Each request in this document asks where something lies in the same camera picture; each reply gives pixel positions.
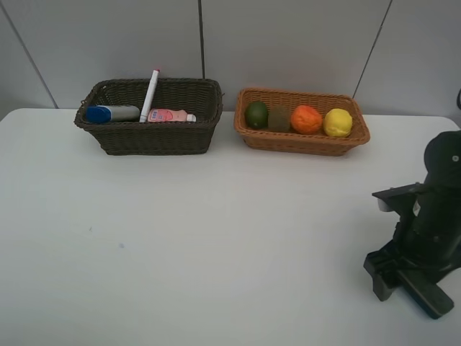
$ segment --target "basket rim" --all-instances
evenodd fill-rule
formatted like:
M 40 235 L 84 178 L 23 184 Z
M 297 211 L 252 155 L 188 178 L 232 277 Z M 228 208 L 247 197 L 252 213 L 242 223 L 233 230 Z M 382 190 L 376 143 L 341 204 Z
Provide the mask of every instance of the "basket rim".
M 105 87 L 106 85 L 113 85 L 113 84 L 133 84 L 133 83 L 148 83 L 150 79 L 107 79 L 104 81 L 98 82 L 96 85 L 93 86 L 90 93 L 85 97 L 84 100 L 81 101 L 80 107 L 77 109 L 77 113 L 75 116 L 74 124 L 88 131 L 106 131 L 106 130 L 117 130 L 117 129 L 131 129 L 131 130 L 153 130 L 153 129 L 204 129 L 208 130 L 214 128 L 221 117 L 221 113 L 223 112 L 223 93 L 221 92 L 220 85 L 217 81 L 213 79 L 195 79 L 195 78 L 159 78 L 158 80 L 162 81 L 163 83 L 190 83 L 190 84 L 209 84 L 213 87 L 213 91 L 216 94 L 218 99 L 218 104 L 216 105 L 216 111 L 214 112 L 213 116 L 206 121 L 202 121 L 199 123 L 192 123 L 192 122 L 174 122 L 168 121 L 163 123 L 137 123 L 137 122 L 117 122 L 117 123 L 90 123 L 84 120 L 84 114 L 90 102 L 93 100 L 96 93 Z
M 261 130 L 253 130 L 250 128 L 244 128 L 241 126 L 241 119 L 244 116 L 243 110 L 243 96 L 247 92 L 266 92 L 266 93 L 274 93 L 274 94 L 296 94 L 296 95 L 310 95 L 310 96 L 318 96 L 318 97 L 330 97 L 334 99 L 346 99 L 352 103 L 354 107 L 354 111 L 358 115 L 359 124 L 362 126 L 364 130 L 364 135 L 359 138 L 340 138 L 340 137 L 328 137 L 328 136 L 320 136 L 320 135 L 302 135 L 300 133 L 278 133 L 278 132 L 270 132 L 270 131 L 261 131 Z M 350 96 L 342 95 L 342 94 L 324 94 L 324 93 L 317 93 L 317 92 L 291 92 L 287 90 L 281 89 L 266 89 L 266 88 L 245 88 L 242 89 L 238 93 L 237 98 L 237 106 L 236 106 L 236 113 L 234 115 L 234 128 L 235 130 L 243 137 L 251 137 L 251 138 L 258 138 L 258 139 L 267 139 L 267 140 L 280 140 L 280 139 L 290 139 L 299 142 L 310 142 L 310 143 L 324 143 L 324 144 L 336 144 L 336 145 L 345 145 L 345 146 L 358 146 L 362 144 L 366 144 L 370 141 L 370 130 L 363 118 L 362 111 L 359 108 L 359 105 L 352 99 Z

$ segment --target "blue cap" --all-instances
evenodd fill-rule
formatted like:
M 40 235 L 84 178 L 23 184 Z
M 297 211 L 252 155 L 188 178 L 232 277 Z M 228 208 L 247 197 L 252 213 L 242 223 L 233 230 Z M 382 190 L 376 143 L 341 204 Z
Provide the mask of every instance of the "blue cap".
M 101 124 L 110 121 L 112 116 L 110 114 L 110 110 L 108 110 L 106 107 L 89 106 L 86 109 L 86 119 L 90 123 Z

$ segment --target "sticker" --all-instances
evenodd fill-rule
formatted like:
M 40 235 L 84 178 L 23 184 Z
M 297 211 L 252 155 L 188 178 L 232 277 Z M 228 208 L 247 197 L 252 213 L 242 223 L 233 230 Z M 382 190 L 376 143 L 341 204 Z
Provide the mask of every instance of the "sticker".
M 415 216 L 418 216 L 420 210 L 421 206 L 419 205 L 418 200 L 416 200 L 415 205 L 413 206 L 413 214 L 415 214 Z

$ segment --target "wicker basket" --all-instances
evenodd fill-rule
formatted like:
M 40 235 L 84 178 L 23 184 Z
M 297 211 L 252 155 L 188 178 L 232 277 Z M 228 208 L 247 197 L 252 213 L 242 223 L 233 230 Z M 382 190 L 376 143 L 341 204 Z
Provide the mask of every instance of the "wicker basket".
M 153 107 L 186 110 L 196 123 L 104 123 L 86 121 L 89 105 L 133 105 L 142 109 L 148 79 L 98 83 L 82 102 L 75 125 L 90 132 L 109 155 L 185 155 L 208 150 L 223 110 L 219 84 L 209 79 L 159 79 Z
M 352 132 L 347 138 L 333 138 L 328 137 L 323 130 L 309 136 L 300 135 L 293 130 L 290 133 L 252 130 L 246 125 L 245 109 L 254 101 L 264 102 L 269 109 L 276 105 L 283 105 L 290 112 L 299 105 L 310 105 L 316 108 L 322 117 L 325 117 L 326 113 L 333 108 L 342 108 L 347 110 L 354 119 Z M 340 156 L 370 140 L 370 132 L 359 106 L 352 98 L 343 95 L 244 89 L 238 95 L 234 127 L 251 148 L 271 151 Z

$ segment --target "wall seam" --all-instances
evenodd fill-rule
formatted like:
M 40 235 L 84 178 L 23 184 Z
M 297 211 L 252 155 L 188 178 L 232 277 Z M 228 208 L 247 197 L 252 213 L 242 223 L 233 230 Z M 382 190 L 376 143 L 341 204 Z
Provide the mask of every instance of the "wall seam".
M 202 78 L 205 79 L 205 42 L 203 40 L 203 16 L 202 16 L 202 0 L 197 0 L 199 10 L 199 31 L 200 31 L 200 57 L 202 59 Z
M 35 73 L 38 75 L 38 78 L 39 78 L 40 82 L 42 83 L 43 87 L 45 88 L 45 91 L 47 92 L 49 98 L 51 99 L 51 102 L 53 103 L 53 106 L 54 106 L 55 108 L 58 108 L 58 105 L 56 104 L 56 101 L 55 101 L 53 95 L 51 94 L 50 88 L 48 88 L 48 85 L 45 83 L 45 80 L 43 79 L 43 76 L 42 76 L 42 74 L 40 73 L 40 70 L 38 69 L 37 64 L 34 62 L 34 59 L 33 59 L 32 56 L 30 55 L 30 52 L 29 52 L 29 50 L 27 49 L 27 46 L 25 45 L 24 40 L 22 39 L 21 35 L 20 35 L 19 32 L 17 31 L 17 28 L 16 28 L 16 26 L 14 25 L 12 18 L 9 16 L 9 13 L 8 13 L 8 11 L 6 10 L 6 7 L 3 5 L 3 2 L 2 2 L 1 0 L 0 0 L 0 9 L 1 9 L 1 11 L 4 13 L 4 15 L 5 15 L 5 17 L 6 17 L 6 20 L 7 20 L 7 22 L 9 23 L 9 26 L 10 26 L 11 29 L 13 30 L 13 33 L 14 33 L 14 35 L 16 36 L 16 39 L 18 39 L 19 44 L 22 46 L 22 49 L 24 50 L 24 52 L 25 52 L 25 54 L 26 54 L 26 56 L 27 56 L 27 59 L 29 60 L 30 64 L 31 64 L 32 67 L 34 68 Z
M 357 90 L 359 89 L 360 83 L 362 82 L 363 75 L 364 75 L 364 73 L 365 73 L 365 70 L 367 69 L 368 63 L 370 62 L 370 58 L 371 58 L 371 56 L 372 56 L 372 54 L 373 54 L 373 50 L 375 49 L 377 40 L 378 40 L 378 38 L 379 38 L 380 35 L 381 35 L 382 26 L 384 25 L 384 22 L 385 22 L 385 20 L 386 20 L 386 18 L 387 18 L 387 16 L 388 16 L 388 13 L 389 13 L 389 10 L 390 10 L 390 6 L 392 5 L 393 1 L 394 1 L 394 0 L 390 0 L 390 1 L 389 1 L 388 8 L 386 9 L 386 12 L 384 13 L 384 17 L 382 18 L 382 21 L 381 21 L 380 29 L 377 31 L 377 34 L 376 34 L 376 37 L 375 37 L 375 41 L 373 41 L 372 48 L 370 49 L 370 52 L 368 53 L 367 60 L 365 61 L 365 65 L 363 66 L 362 73 L 360 74 L 359 82 L 357 83 L 357 86 L 355 87 L 354 94 L 352 95 L 352 98 L 355 97 L 355 94 L 357 93 Z

